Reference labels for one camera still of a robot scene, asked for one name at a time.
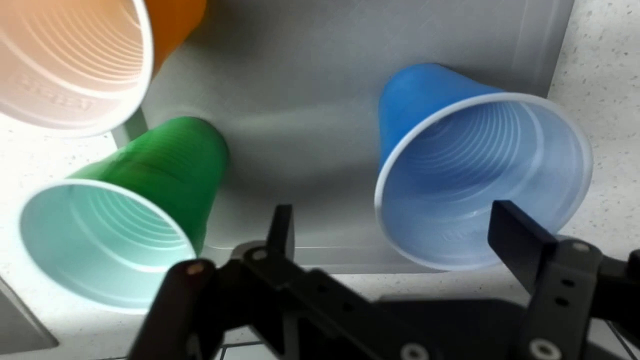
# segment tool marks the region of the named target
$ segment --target blue plastic cup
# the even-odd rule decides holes
[[[398,72],[380,99],[377,212],[395,247],[436,270],[498,264],[495,200],[559,231],[586,196],[593,155],[552,102],[438,63]]]

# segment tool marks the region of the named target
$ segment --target plastic cup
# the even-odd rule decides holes
[[[207,0],[5,0],[0,113],[68,135],[117,127],[204,8]]]
[[[226,164],[217,127],[170,120],[35,191],[20,214],[22,243],[67,289],[145,311],[164,272],[200,253]]]
[[[586,196],[593,155],[552,102],[478,83],[445,66],[398,72],[380,99],[377,212],[393,246],[436,270],[498,262],[495,200],[559,231]]]

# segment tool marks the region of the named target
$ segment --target white table surface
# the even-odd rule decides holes
[[[550,91],[550,98],[578,120],[594,148],[593,187],[565,231],[591,240],[619,257],[640,247],[639,23],[639,0],[576,0]],[[125,355],[142,318],[114,314],[67,294],[31,266],[17,236],[17,212],[25,196],[111,153],[117,148],[112,135],[50,137],[0,117],[0,146],[0,275],[60,339],[54,350],[0,355],[0,360]],[[438,275],[341,277],[369,298],[524,296],[505,268]]]

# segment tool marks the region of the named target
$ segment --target orange plastic cup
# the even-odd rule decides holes
[[[0,120],[68,135],[120,125],[204,10],[207,0],[2,0]]]

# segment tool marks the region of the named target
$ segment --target green plastic cup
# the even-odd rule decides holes
[[[214,125],[170,120],[35,191],[20,214],[22,243],[67,289],[145,311],[167,270],[200,253],[226,165]]]

